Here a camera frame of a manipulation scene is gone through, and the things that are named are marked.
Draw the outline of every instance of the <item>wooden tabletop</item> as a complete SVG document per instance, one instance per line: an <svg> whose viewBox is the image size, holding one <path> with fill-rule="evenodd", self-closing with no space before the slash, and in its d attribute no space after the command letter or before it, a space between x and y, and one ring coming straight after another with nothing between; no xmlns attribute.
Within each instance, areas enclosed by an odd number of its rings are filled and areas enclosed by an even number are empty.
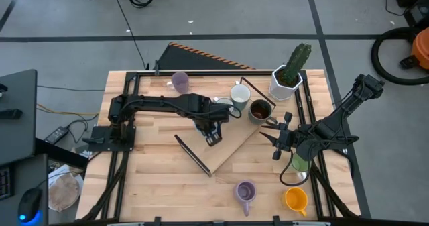
<svg viewBox="0 0 429 226"><path fill-rule="evenodd" d="M125 73L109 73L99 125L109 125L109 104L113 97L122 93ZM307 75L316 117L322 119L332 112L324 71L307 70ZM177 92L166 86L169 79L144 77L140 82L139 93L178 96ZM192 76L190 90L212 98L229 97L230 88L239 79L240 76ZM270 76L247 76L247 79L268 94ZM301 97L309 123L303 88ZM252 93L252 99L259 98L257 93ZM291 112L293 118L289 129L296 129L299 117L295 98L276 103L273 116L283 121L284 113ZM174 138L179 131L186 133L195 130L192 120L172 113L155 112L139 112L135 118L136 143L127 167L121 222L153 221L155 216L161 216L162 221L271 221L273 215L279 215L281 220L317 219L310 180L301 186L308 195L307 217L285 208L281 203L282 193L289 188L279 182L279 173L290 155L284 152L280 160L272 160L274 147L259 134L259 131L263 131L277 136L278 131L258 129L209 177ZM359 214L347 160L332 151L324 151L324 155L331 186L350 210ZM110 152L103 152L88 165L76 218L87 214L104 191L110 158ZM286 172L283 179L291 183L299 180L293 171ZM257 187L257 196L251 203L248 217L233 197L234 186L242 180L252 180ZM326 215L326 199L320 185L319 189ZM113 216L116 191L112 195L109 216Z"/></svg>

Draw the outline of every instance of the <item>gray floor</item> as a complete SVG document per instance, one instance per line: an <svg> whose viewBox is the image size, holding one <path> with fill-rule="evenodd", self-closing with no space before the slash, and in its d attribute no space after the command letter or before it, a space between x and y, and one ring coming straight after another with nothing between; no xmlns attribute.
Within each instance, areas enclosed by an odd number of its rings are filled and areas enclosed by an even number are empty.
<svg viewBox="0 0 429 226"><path fill-rule="evenodd" d="M316 34L308 0L154 0L145 9L119 0L135 35L198 34ZM0 17L11 0L0 0ZM402 17L384 10L384 0L315 0L325 34L379 34L405 26ZM391 8L400 11L391 0ZM4 37L130 36L116 0L18 0L0 30ZM160 57L168 42L144 40L137 45L146 62ZM325 68L318 40L241 39L180 40L254 68L276 68L300 42L313 45L306 68ZM372 40L327 40L328 52L341 95L359 75L376 76L369 59ZM389 71L404 77L397 63L410 47L388 41L381 61ZM143 64L132 41L116 42L0 42L0 76L35 68L39 84L76 89L102 89L110 70L141 70ZM376 219L429 222L429 176L425 173L429 115L426 86L401 87L389 82L381 98L368 101L349 118L357 159L371 211ZM38 89L38 102L56 110L96 112L101 92L78 93ZM71 115L38 111L37 136L45 138ZM76 133L83 128L76 125ZM72 148L67 137L60 146ZM50 222L71 221L77 206L63 213L50 212Z"/></svg>

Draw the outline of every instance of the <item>purple cup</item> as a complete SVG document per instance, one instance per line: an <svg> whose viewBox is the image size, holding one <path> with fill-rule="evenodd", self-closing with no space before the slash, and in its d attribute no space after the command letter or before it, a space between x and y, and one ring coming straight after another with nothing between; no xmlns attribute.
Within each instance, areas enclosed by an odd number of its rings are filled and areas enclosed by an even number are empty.
<svg viewBox="0 0 429 226"><path fill-rule="evenodd" d="M250 202L256 197L256 186L249 180L244 180L234 188L235 199L241 204L244 215L249 216Z"/></svg>
<svg viewBox="0 0 429 226"><path fill-rule="evenodd" d="M184 94L189 90L189 78L185 72L176 72L172 76L172 80L167 82L167 86L173 86L179 93Z"/></svg>

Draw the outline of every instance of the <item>keyboard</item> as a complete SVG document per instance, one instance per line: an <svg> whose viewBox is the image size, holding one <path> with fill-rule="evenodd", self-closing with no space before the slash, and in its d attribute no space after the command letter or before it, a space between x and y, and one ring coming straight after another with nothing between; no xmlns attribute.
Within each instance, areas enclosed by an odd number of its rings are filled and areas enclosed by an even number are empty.
<svg viewBox="0 0 429 226"><path fill-rule="evenodd" d="M0 168L0 200L13 196L11 187L11 171L9 167Z"/></svg>

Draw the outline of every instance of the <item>cactus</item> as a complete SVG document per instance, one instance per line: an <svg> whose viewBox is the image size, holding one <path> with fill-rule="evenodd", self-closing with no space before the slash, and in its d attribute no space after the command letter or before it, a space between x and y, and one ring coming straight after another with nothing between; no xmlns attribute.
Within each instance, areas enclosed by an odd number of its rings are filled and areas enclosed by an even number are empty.
<svg viewBox="0 0 429 226"><path fill-rule="evenodd" d="M286 64L286 67L278 72L278 82L288 87L295 86L297 83L297 75L304 64L307 62L310 53L310 44L301 43L300 45L296 46L295 50L290 55L289 62Z"/></svg>

